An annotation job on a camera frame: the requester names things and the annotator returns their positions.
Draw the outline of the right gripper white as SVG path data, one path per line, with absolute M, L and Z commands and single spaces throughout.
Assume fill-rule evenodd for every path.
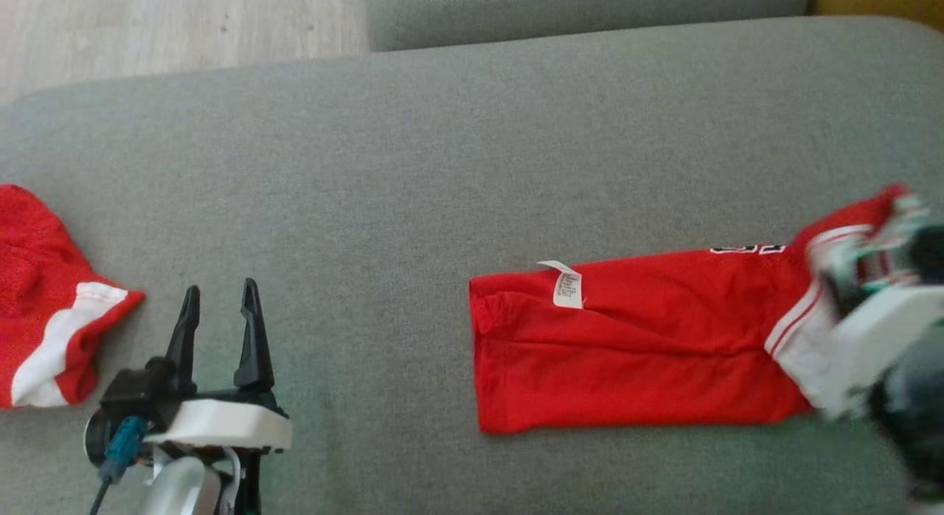
M 870 239 L 866 230 L 829 230 L 810 241 L 828 297 L 815 370 L 815 405 L 827 420 L 864 415 L 884 371 L 944 320 L 944 284 L 918 284 L 909 255 L 928 221 L 920 198 L 897 196 Z

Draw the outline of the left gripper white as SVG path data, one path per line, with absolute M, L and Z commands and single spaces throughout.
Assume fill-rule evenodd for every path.
M 172 443 L 206 448 L 283 452 L 292 448 L 293 425 L 271 391 L 274 368 L 257 282 L 245 279 L 240 314 L 245 320 L 240 361 L 234 373 L 238 390 L 198 392 L 192 380 L 193 343 L 200 323 L 201 293 L 190 286 L 184 296 L 165 358 L 174 364 L 170 384 L 175 394 L 163 405 L 162 424 L 145 444 Z

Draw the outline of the red jersey with white trim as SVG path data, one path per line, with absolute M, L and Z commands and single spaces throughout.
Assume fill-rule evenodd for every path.
M 788 245 L 472 277 L 479 428 L 772 424 L 813 409 L 835 325 L 816 265 L 917 212 L 891 184 Z

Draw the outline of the red shorts with white stripe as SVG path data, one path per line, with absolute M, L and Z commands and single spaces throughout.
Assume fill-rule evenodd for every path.
M 144 299 L 95 273 L 34 193 L 0 184 L 0 409 L 82 403 L 102 337 Z

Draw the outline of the grey fabric sofa seat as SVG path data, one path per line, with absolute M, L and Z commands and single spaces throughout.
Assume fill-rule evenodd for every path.
M 0 183 L 146 300 L 99 384 L 202 293 L 229 387 L 257 281 L 294 425 L 264 515 L 901 515 L 866 425 L 476 427 L 470 277 L 783 243 L 893 180 L 944 212 L 944 35 L 672 25 L 135 77 L 0 105 Z

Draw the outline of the grey sofa back cushion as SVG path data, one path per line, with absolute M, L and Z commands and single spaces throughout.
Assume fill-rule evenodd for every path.
M 365 0 L 373 52 L 802 16 L 808 0 Z

